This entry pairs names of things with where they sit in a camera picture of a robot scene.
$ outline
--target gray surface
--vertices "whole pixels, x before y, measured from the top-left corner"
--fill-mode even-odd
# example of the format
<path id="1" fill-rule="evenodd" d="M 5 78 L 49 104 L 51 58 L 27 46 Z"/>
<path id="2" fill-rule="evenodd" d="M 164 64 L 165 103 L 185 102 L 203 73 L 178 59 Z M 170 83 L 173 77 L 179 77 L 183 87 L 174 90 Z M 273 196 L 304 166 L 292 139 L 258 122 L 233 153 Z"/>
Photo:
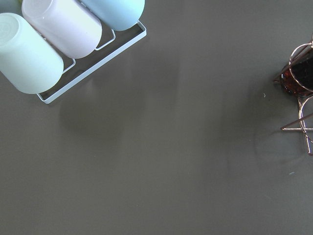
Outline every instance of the gray surface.
<path id="1" fill-rule="evenodd" d="M 313 234 L 313 159 L 271 82 L 312 9 L 147 0 L 148 37 L 51 105 L 1 76 L 0 234 Z"/>

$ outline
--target light blue cup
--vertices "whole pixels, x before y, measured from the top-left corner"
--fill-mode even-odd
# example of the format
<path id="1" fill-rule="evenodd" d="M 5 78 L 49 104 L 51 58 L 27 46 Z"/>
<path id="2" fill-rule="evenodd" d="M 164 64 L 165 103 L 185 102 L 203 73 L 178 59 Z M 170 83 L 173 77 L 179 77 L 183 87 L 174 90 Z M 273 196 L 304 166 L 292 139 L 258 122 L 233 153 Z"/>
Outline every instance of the light blue cup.
<path id="1" fill-rule="evenodd" d="M 116 31 L 134 26 L 145 6 L 145 0 L 81 0 L 81 2 Z"/>
<path id="2" fill-rule="evenodd" d="M 10 12 L 22 15 L 21 3 L 18 0 L 0 0 L 0 13 Z"/>

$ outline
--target plastic cup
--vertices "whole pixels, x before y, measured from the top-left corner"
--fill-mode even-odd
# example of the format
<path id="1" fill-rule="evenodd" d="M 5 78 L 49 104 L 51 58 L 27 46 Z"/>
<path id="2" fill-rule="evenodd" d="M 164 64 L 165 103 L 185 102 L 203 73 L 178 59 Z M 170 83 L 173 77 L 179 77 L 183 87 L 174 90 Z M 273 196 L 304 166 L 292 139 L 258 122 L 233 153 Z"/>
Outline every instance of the plastic cup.
<path id="1" fill-rule="evenodd" d="M 145 0 L 82 0 L 111 29 L 123 31 L 134 26 L 145 6 Z"/>
<path id="2" fill-rule="evenodd" d="M 100 20 L 76 0 L 23 0 L 22 13 L 69 58 L 89 55 L 100 42 Z"/>
<path id="3" fill-rule="evenodd" d="M 0 71 L 21 92 L 49 90 L 62 76 L 60 55 L 21 16 L 0 14 Z"/>

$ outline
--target white wire rack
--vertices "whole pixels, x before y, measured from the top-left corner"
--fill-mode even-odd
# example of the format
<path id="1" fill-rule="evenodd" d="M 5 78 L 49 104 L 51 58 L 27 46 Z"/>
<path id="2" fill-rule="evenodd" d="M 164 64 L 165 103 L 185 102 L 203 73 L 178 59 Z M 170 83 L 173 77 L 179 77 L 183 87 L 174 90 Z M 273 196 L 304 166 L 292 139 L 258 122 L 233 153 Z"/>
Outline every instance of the white wire rack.
<path id="1" fill-rule="evenodd" d="M 112 37 L 103 42 L 102 46 L 96 48 L 89 56 L 77 60 L 67 58 L 67 60 L 71 60 L 71 65 L 64 70 L 59 82 L 53 88 L 37 94 L 39 99 L 46 104 L 51 103 L 118 54 L 144 38 L 147 35 L 147 29 L 138 21 L 128 30 L 115 33 L 111 29 L 111 33 Z"/>

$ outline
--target rose gold wire holder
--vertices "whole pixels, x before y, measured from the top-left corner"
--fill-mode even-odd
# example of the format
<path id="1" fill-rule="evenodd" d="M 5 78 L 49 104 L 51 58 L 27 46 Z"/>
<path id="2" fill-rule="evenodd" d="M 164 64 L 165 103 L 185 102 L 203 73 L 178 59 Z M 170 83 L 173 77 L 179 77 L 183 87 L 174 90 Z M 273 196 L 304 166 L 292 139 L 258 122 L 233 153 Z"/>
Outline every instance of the rose gold wire holder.
<path id="1" fill-rule="evenodd" d="M 311 41 L 305 44 L 302 44 L 300 46 L 298 46 L 296 49 L 294 49 L 294 51 L 291 53 L 290 57 L 289 57 L 289 62 L 288 64 L 282 69 L 280 76 L 282 76 L 282 74 L 287 71 L 290 70 L 290 74 L 292 75 L 293 79 L 296 81 L 296 83 L 301 86 L 302 88 L 312 92 L 311 95 L 307 96 L 307 97 L 298 97 L 298 119 L 295 121 L 292 121 L 290 123 L 288 123 L 287 125 L 282 126 L 280 129 L 282 131 L 289 131 L 289 132 L 302 132 L 304 134 L 305 137 L 305 143 L 306 143 L 306 147 L 307 147 L 307 153 L 310 156 L 313 156 L 313 140 L 309 137 L 308 132 L 313 131 L 313 128 L 307 127 L 305 120 L 313 117 L 313 113 L 308 114 L 306 116 L 303 115 L 303 109 L 305 107 L 305 105 L 308 103 L 308 101 L 310 101 L 313 98 L 313 90 L 312 89 L 308 89 L 306 87 L 304 87 L 301 82 L 298 81 L 298 79 L 295 78 L 293 72 L 292 72 L 292 65 L 294 65 L 295 63 L 297 63 L 301 58 L 303 58 L 303 56 L 308 53 L 310 50 L 313 49 L 313 35 L 311 38 Z M 291 127 L 295 124 L 299 124 L 299 127 Z"/>
<path id="2" fill-rule="evenodd" d="M 308 132 L 313 131 L 313 128 L 306 127 L 305 120 L 312 117 L 313 113 L 306 115 L 306 116 L 303 116 L 303 108 L 306 105 L 306 103 L 309 100 L 311 100 L 312 98 L 313 98 L 313 95 L 311 95 L 305 99 L 298 98 L 298 106 L 299 106 L 298 119 L 291 122 L 291 123 L 288 123 L 287 125 L 282 126 L 280 128 L 282 131 L 292 131 L 292 132 L 300 131 L 300 132 L 303 132 L 304 137 L 305 137 L 306 146 L 307 146 L 307 152 L 311 156 L 313 156 L 313 153 L 312 153 L 313 140 L 309 137 Z M 297 123 L 299 123 L 300 127 L 296 127 L 296 128 L 291 127 Z"/>

